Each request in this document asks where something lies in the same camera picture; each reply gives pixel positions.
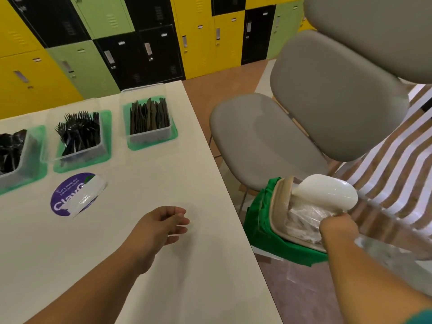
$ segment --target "purple sticker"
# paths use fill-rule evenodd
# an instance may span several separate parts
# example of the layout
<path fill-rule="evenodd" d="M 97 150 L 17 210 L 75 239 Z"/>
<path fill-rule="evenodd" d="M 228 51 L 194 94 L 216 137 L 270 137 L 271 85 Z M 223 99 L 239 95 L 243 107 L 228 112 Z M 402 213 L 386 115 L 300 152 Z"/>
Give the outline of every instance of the purple sticker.
<path fill-rule="evenodd" d="M 96 174 L 92 173 L 79 173 L 63 181 L 57 187 L 57 189 L 53 193 L 53 196 L 51 197 L 52 211 L 59 216 L 69 216 L 69 211 L 67 211 L 66 209 L 60 209 L 61 206 L 64 205 L 66 201 L 68 201 L 70 198 L 72 198 L 79 190 L 83 188 L 85 184 L 87 184 L 87 182 L 89 182 L 89 180 L 91 180 L 95 176 Z M 91 201 L 84 209 L 89 207 L 93 203 L 93 201 Z"/>

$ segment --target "teal sleeve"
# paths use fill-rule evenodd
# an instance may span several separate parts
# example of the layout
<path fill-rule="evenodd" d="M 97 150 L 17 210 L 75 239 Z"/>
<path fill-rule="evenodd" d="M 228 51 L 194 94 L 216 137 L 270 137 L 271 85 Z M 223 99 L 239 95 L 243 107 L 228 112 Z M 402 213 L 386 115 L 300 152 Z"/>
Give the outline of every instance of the teal sleeve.
<path fill-rule="evenodd" d="M 411 317 L 405 324 L 430 324 L 432 323 L 432 309 L 422 311 Z"/>

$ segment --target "green mat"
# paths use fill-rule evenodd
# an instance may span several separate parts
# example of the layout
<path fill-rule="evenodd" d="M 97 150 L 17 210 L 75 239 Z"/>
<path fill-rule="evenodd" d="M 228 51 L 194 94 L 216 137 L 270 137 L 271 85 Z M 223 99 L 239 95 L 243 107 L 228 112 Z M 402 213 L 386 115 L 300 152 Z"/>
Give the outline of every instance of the green mat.
<path fill-rule="evenodd" d="M 256 196 L 246 213 L 245 230 L 249 243 L 275 256 L 306 266 L 328 261 L 327 254 L 289 242 L 275 234 L 269 221 L 269 210 L 274 187 L 280 178 L 269 180 Z"/>
<path fill-rule="evenodd" d="M 101 162 L 105 162 L 111 159 L 111 127 L 112 127 L 112 114 L 110 110 L 103 110 L 99 113 L 102 119 L 102 131 L 104 134 L 105 146 L 107 148 L 107 152 L 100 157 L 94 157 L 93 159 L 87 162 L 66 162 L 61 165 L 61 161 L 57 160 L 54 162 L 53 170 L 56 173 L 66 173 L 68 171 L 73 171 L 75 169 L 80 169 L 83 167 L 88 167 L 94 164 L 100 164 Z M 59 146 L 57 148 L 57 157 L 60 157 L 64 151 L 64 144 L 59 141 Z"/>
<path fill-rule="evenodd" d="M 37 127 L 29 128 L 27 130 L 27 134 L 30 134 L 30 136 L 32 136 L 37 141 L 37 143 L 35 143 L 29 151 L 29 165 L 26 170 L 26 175 L 28 175 L 28 177 L 22 178 L 19 183 L 0 189 L 0 195 L 18 189 L 19 187 L 22 187 L 24 185 L 33 183 L 37 180 L 43 179 L 48 173 L 48 166 L 46 163 L 41 162 L 40 156 L 42 152 L 43 141 L 45 140 L 46 135 L 45 126 L 40 125 Z"/>
<path fill-rule="evenodd" d="M 164 96 L 163 95 L 157 95 L 157 96 L 154 96 L 154 97 L 151 97 L 151 98 L 152 98 L 152 100 L 156 100 L 157 98 L 160 99 L 161 97 L 164 97 Z M 145 104 L 145 103 L 147 103 L 148 99 L 150 99 L 150 98 L 141 99 L 141 100 L 138 100 L 138 102 L 141 103 L 141 104 Z M 125 132 L 126 136 L 128 136 L 129 132 L 130 132 L 130 125 L 131 124 L 130 124 L 130 121 L 129 121 L 129 119 L 130 119 L 130 113 L 129 113 L 129 111 L 130 111 L 131 108 L 132 108 L 132 102 L 130 102 L 128 104 L 125 104 L 123 106 L 123 120 L 124 120 L 124 127 L 125 127 L 125 131 L 126 131 Z M 171 133 L 170 133 L 170 136 L 169 136 L 168 139 L 165 139 L 165 140 L 162 140 L 162 141 L 156 141 L 156 142 L 152 142 L 152 143 L 133 143 L 128 138 L 126 138 L 126 140 L 127 140 L 127 147 L 130 150 L 132 150 L 132 151 L 137 151 L 137 150 L 141 150 L 141 149 L 144 149 L 144 148 L 148 148 L 149 146 L 154 146 L 154 145 L 159 144 L 159 143 L 163 143 L 163 142 L 166 142 L 166 141 L 174 140 L 178 136 L 178 131 L 177 131 L 176 124 L 174 123 L 174 120 L 172 119 L 172 117 L 170 117 L 170 122 L 171 122 Z"/>

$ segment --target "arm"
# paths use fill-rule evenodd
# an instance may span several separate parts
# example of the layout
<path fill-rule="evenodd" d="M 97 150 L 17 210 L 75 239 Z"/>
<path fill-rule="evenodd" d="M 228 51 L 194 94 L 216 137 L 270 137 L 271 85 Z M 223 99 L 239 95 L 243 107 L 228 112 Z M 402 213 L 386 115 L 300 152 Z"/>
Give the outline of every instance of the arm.
<path fill-rule="evenodd" d="M 186 210 L 160 207 L 137 223 L 125 242 L 108 258 L 54 300 L 26 324 L 111 324 L 137 277 L 149 270 L 164 245 L 186 233 Z"/>
<path fill-rule="evenodd" d="M 344 214 L 321 222 L 331 275 L 348 324 L 403 324 L 432 301 L 375 262 L 354 240 L 357 225 Z"/>

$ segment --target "metal chair leg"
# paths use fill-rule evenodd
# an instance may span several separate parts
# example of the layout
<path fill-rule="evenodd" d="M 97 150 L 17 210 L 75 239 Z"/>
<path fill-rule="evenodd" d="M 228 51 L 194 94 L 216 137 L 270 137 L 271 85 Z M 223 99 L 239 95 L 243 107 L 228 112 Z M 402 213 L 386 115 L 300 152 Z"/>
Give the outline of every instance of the metal chair leg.
<path fill-rule="evenodd" d="M 240 209 L 238 210 L 237 215 L 240 215 L 241 211 L 243 210 L 243 205 L 245 204 L 245 200 L 246 200 L 246 196 L 248 194 L 248 191 L 249 191 L 249 188 L 247 187 L 246 191 L 245 191 L 245 195 L 243 196 L 243 200 L 241 201 Z"/>

